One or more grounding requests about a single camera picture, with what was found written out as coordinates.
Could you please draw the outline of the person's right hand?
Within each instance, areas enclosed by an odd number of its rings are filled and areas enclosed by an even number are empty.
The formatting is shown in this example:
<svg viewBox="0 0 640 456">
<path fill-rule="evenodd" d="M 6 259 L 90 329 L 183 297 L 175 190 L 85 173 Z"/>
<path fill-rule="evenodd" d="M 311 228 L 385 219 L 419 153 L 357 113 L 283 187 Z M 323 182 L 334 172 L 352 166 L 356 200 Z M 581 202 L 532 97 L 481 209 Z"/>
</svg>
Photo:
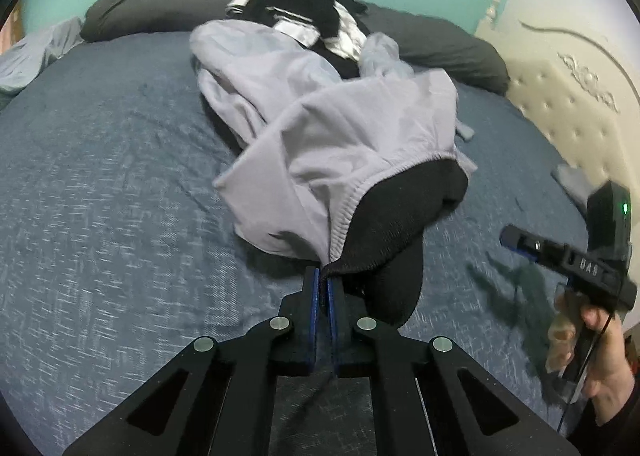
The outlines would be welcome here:
<svg viewBox="0 0 640 456">
<path fill-rule="evenodd" d="M 558 314 L 548 330 L 548 372 L 559 372 L 572 360 L 576 335 L 575 324 L 568 316 L 564 293 L 555 298 L 554 307 Z M 588 329 L 600 335 L 582 390 L 585 397 L 590 399 L 597 425 L 601 427 L 626 405 L 636 380 L 626 358 L 623 325 L 618 314 L 610 315 L 605 309 L 586 303 L 580 309 L 580 316 Z"/>
</svg>

